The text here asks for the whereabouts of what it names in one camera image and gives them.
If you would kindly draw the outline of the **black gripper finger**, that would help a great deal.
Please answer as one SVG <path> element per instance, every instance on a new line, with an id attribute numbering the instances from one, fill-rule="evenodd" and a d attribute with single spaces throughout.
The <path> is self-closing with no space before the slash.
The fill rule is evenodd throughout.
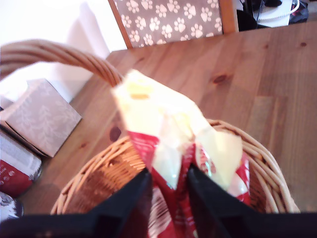
<path id="1" fill-rule="evenodd" d="M 200 238 L 258 238 L 255 211 L 228 194 L 198 167 L 187 172 L 190 206 Z"/>
<path id="2" fill-rule="evenodd" d="M 91 238 L 146 238 L 152 205 L 152 176 L 143 169 L 123 188 L 92 209 Z"/>

